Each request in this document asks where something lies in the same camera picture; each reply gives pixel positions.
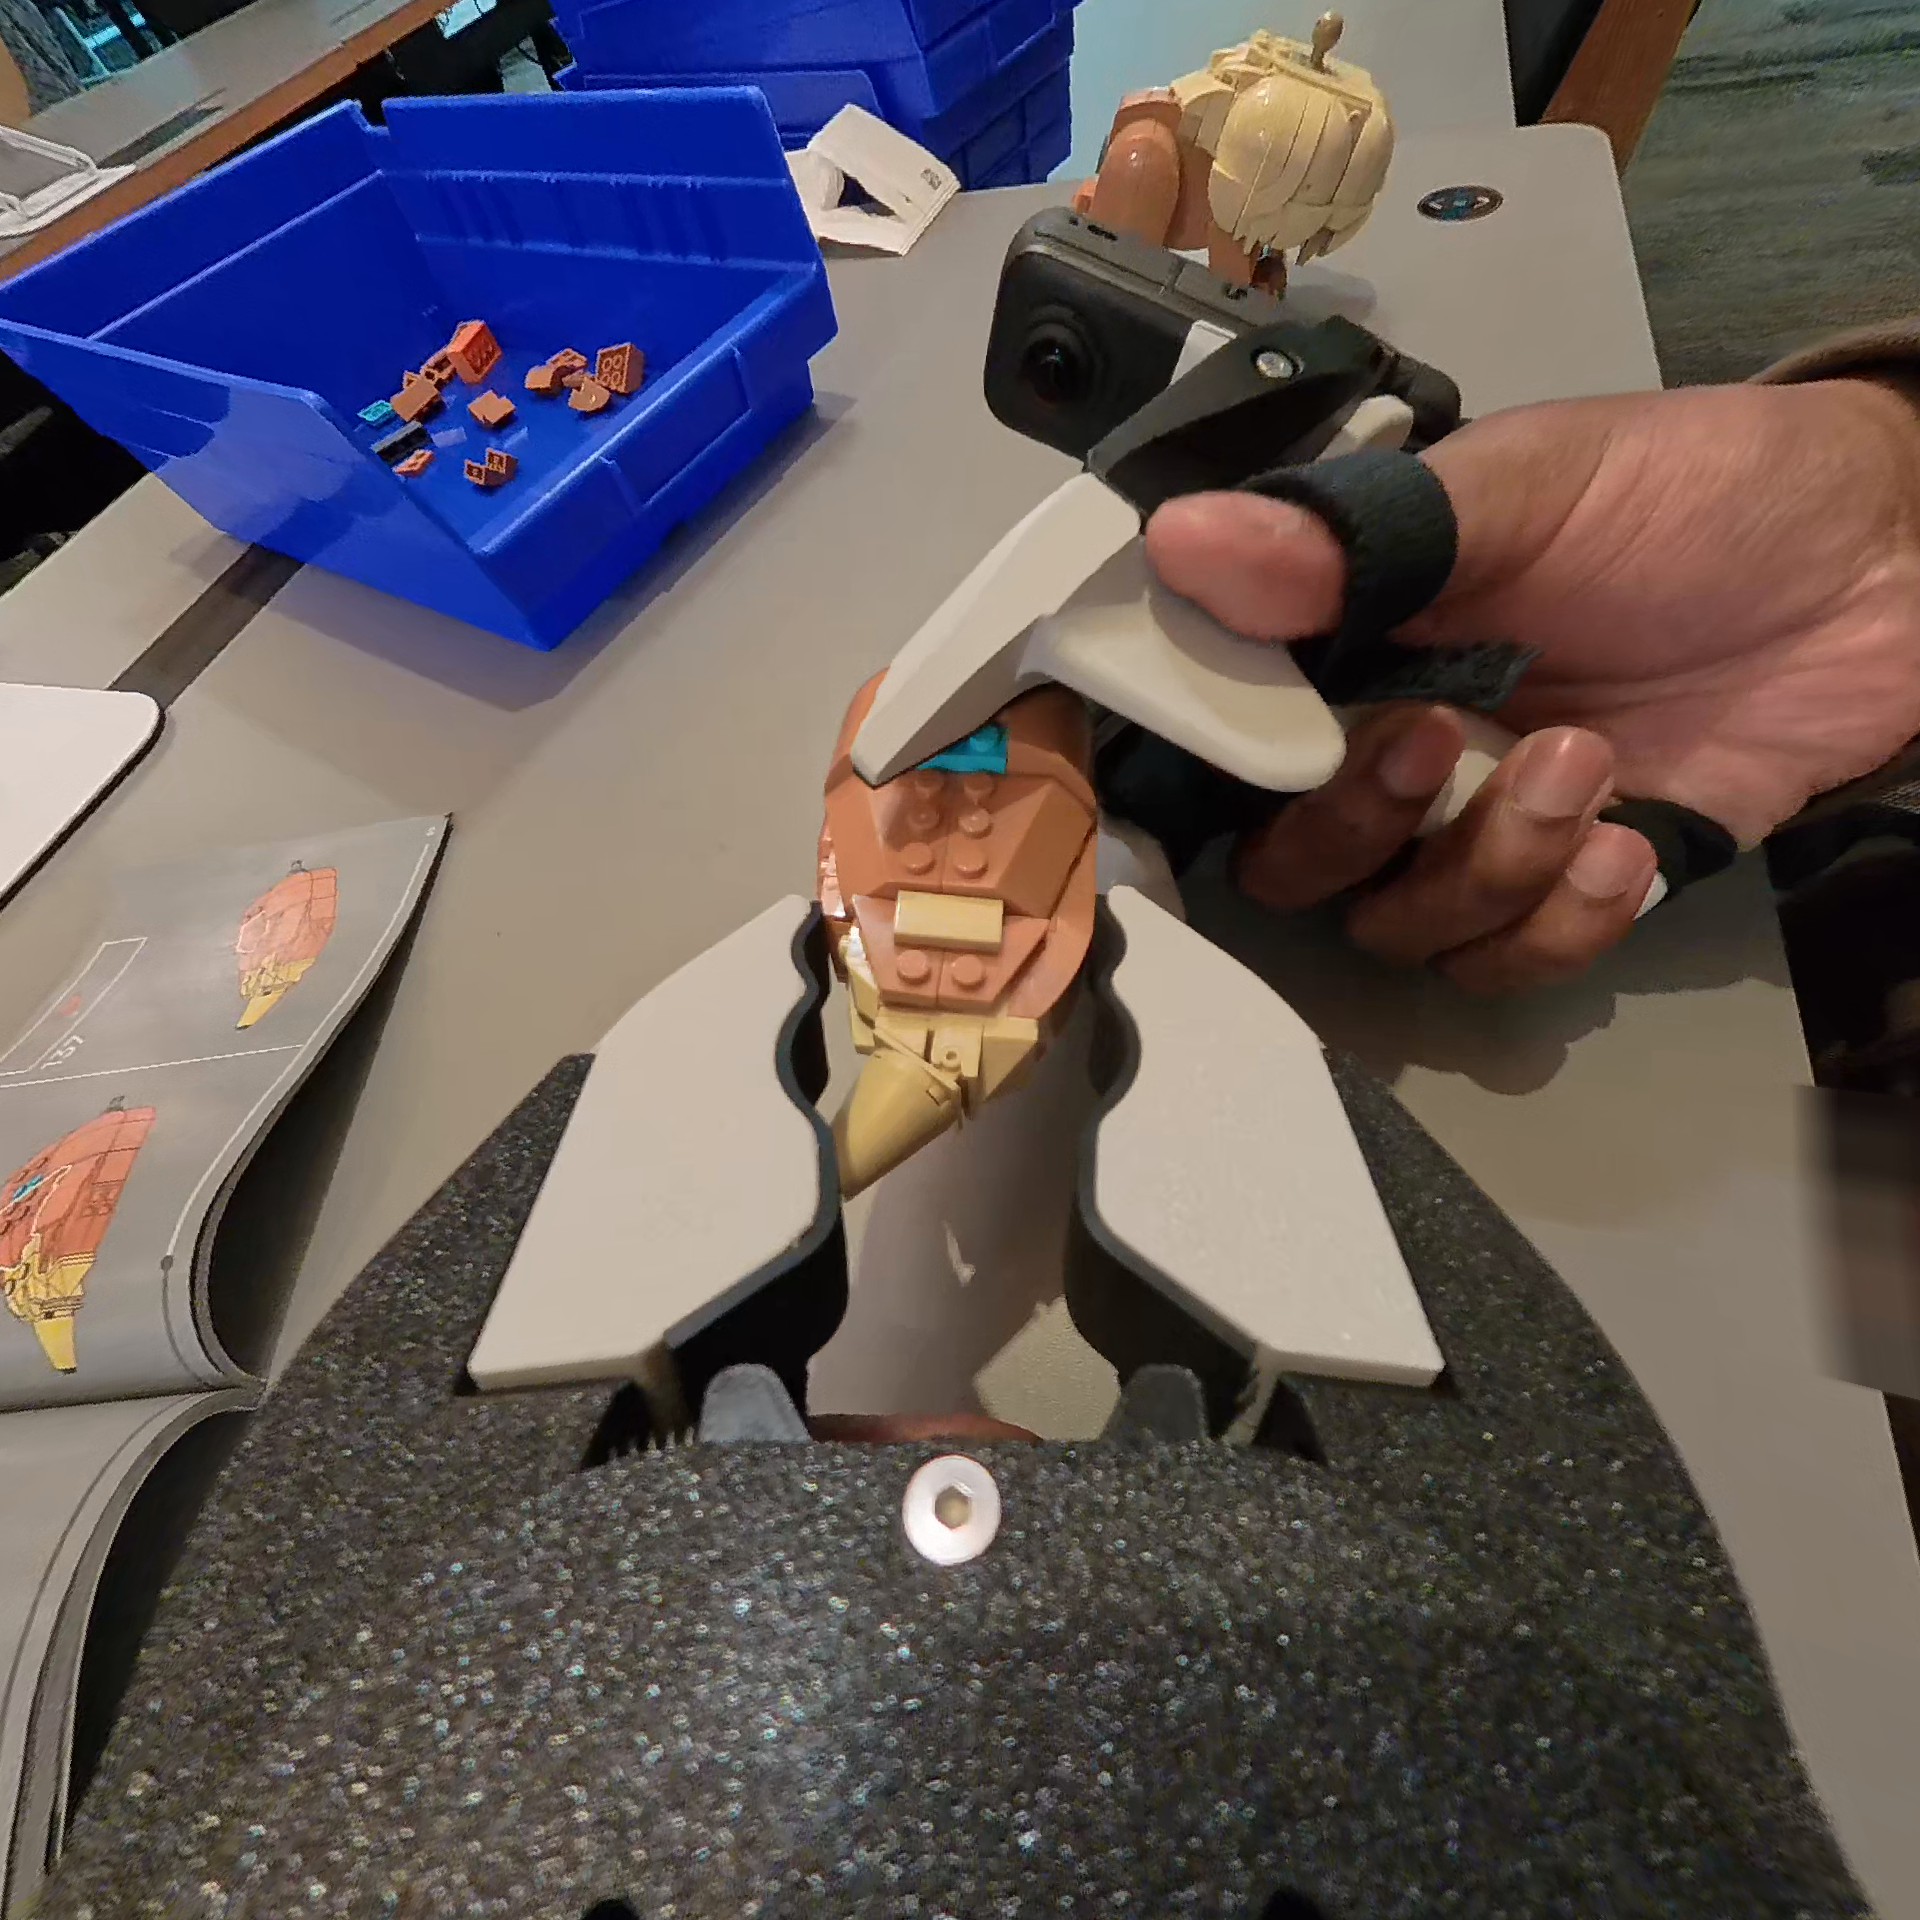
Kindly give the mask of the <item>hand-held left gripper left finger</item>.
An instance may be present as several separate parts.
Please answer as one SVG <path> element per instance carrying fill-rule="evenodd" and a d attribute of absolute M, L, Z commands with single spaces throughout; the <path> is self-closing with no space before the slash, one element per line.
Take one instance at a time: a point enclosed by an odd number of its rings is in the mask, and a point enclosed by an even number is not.
<path fill-rule="evenodd" d="M 602 1037 L 468 1356 L 483 1392 L 638 1387 L 669 1435 L 809 1441 L 845 1313 L 825 926 L 782 897 Z"/>

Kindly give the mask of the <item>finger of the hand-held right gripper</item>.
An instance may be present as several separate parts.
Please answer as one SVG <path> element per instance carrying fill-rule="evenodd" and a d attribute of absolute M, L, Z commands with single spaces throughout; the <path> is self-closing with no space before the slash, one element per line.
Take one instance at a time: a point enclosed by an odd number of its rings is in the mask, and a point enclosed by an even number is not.
<path fill-rule="evenodd" d="M 1262 792 L 1317 788 L 1346 755 L 1289 646 L 1235 636 L 1154 578 L 1092 578 L 1031 644 L 1046 678 Z"/>
<path fill-rule="evenodd" d="M 858 774 L 885 784 L 990 723 L 1034 676 L 1027 630 L 1140 525 L 1140 510 L 1090 470 L 1021 516 L 887 665 L 852 738 Z"/>

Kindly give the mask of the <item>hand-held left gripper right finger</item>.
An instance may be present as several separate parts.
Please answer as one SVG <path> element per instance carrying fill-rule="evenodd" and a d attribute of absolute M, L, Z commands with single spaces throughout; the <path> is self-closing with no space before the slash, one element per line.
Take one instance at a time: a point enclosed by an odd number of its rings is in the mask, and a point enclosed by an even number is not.
<path fill-rule="evenodd" d="M 1137 886 L 1097 906 L 1068 1308 L 1124 1421 L 1223 1435 L 1283 1377 L 1431 1387 L 1429 1329 L 1318 1037 Z"/>

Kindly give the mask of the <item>brown toy brick ship model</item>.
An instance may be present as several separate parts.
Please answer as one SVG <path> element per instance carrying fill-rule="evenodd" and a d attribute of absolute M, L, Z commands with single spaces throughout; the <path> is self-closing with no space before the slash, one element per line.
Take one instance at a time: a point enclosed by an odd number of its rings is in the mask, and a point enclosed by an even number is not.
<path fill-rule="evenodd" d="M 1092 723 L 1055 686 L 887 784 L 850 749 L 823 792 L 819 901 L 847 985 L 858 1082 L 831 1120 L 844 1196 L 1015 1086 L 1061 1029 L 1097 901 Z"/>

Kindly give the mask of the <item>person's right forearm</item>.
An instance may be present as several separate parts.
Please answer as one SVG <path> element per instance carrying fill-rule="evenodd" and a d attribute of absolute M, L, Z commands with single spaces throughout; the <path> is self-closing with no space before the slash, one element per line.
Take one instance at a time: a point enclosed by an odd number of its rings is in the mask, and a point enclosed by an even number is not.
<path fill-rule="evenodd" d="M 1766 870 L 1818 1084 L 1916 1094 L 1916 744 L 1777 830 Z"/>

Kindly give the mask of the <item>person's right hand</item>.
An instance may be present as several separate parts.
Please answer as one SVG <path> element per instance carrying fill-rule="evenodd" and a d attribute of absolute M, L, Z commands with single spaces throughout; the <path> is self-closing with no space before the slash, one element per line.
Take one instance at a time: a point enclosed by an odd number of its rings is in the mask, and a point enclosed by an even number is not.
<path fill-rule="evenodd" d="M 1453 772 L 1444 707 L 1371 708 L 1322 788 L 1247 834 L 1238 886 L 1468 992 L 1588 968 L 1658 860 L 1613 801 L 1693 809 L 1756 846 L 1916 738 L 1916 377 L 1530 405 L 1425 456 L 1457 516 L 1413 644 L 1516 641 L 1517 732 L 1453 824 L 1403 846 Z"/>

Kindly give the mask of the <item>tan and brown brick figure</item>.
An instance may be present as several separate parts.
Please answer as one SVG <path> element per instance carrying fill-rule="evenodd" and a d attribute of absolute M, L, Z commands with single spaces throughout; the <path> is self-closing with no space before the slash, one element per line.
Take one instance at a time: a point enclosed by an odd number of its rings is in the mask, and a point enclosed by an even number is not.
<path fill-rule="evenodd" d="M 1395 153 L 1380 86 L 1310 38 L 1254 33 L 1167 86 L 1126 93 L 1074 212 L 1151 246 L 1205 251 L 1213 277 L 1279 296 L 1286 264 L 1353 240 Z"/>

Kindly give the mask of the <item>open blue plastic bin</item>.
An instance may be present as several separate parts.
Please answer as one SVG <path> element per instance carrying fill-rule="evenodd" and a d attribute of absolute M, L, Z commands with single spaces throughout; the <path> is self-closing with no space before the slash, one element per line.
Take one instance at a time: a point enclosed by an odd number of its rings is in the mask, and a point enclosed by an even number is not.
<path fill-rule="evenodd" d="M 231 537 L 549 650 L 811 403 L 829 281 L 748 86 L 353 105 L 5 281 L 5 350 Z M 644 352 L 498 492 L 355 411 L 463 320 Z"/>

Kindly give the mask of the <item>clear bag with white paper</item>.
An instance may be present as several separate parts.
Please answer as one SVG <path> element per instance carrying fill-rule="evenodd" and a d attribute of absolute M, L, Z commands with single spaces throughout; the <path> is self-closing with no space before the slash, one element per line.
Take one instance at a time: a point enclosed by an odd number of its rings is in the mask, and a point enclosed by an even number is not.
<path fill-rule="evenodd" d="M 787 168 L 823 246 L 905 256 L 958 194 L 950 169 L 858 102 L 791 150 Z"/>

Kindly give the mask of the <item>wooden furniture leg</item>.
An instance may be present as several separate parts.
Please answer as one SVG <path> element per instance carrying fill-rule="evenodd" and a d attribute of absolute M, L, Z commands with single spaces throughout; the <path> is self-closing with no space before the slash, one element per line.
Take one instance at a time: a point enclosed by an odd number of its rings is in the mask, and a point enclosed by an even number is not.
<path fill-rule="evenodd" d="M 1617 155 L 1659 99 L 1692 3 L 1505 3 L 1505 35 L 1521 125 L 1588 125 Z"/>

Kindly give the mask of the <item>stack of blue bins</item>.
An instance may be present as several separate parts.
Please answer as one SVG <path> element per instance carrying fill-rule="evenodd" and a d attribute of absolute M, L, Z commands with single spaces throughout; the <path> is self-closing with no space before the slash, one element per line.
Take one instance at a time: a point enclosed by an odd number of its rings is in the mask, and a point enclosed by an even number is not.
<path fill-rule="evenodd" d="M 1044 180 L 1071 144 L 1071 3 L 557 3 L 572 90 L 756 86 L 782 144 L 860 105 L 962 187 Z"/>

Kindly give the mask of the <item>grey instruction booklet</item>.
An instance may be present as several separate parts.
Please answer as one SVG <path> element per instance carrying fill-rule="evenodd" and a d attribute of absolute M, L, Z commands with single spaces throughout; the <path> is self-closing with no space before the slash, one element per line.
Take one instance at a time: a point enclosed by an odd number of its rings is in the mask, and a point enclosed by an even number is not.
<path fill-rule="evenodd" d="M 118 881 L 3 1069 L 3 1881 L 57 1861 L 159 1586 L 258 1404 L 310 1180 L 233 1189 L 415 921 L 442 816 Z"/>

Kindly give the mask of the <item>white stand base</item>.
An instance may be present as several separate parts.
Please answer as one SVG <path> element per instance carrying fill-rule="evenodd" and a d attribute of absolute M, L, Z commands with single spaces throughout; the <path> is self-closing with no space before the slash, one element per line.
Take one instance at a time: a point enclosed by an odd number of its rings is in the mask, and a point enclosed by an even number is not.
<path fill-rule="evenodd" d="M 86 819 L 159 725 L 145 692 L 3 686 L 3 899 Z"/>

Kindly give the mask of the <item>wood-edged grey table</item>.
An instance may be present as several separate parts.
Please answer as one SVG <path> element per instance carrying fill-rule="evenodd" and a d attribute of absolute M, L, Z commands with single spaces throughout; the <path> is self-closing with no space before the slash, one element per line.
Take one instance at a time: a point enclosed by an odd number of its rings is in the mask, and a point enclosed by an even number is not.
<path fill-rule="evenodd" d="M 133 173 L 45 229 L 3 245 L 13 277 L 217 168 L 409 33 L 434 3 L 255 3 L 153 60 L 37 114 L 27 130 Z"/>

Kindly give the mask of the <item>clear plastic container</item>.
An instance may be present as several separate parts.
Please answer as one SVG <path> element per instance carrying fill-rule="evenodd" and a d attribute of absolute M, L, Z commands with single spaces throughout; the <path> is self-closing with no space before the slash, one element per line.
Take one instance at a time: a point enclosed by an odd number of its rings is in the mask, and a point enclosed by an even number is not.
<path fill-rule="evenodd" d="M 134 173 L 134 164 L 101 164 L 83 150 L 3 125 L 3 245 L 59 222 Z"/>

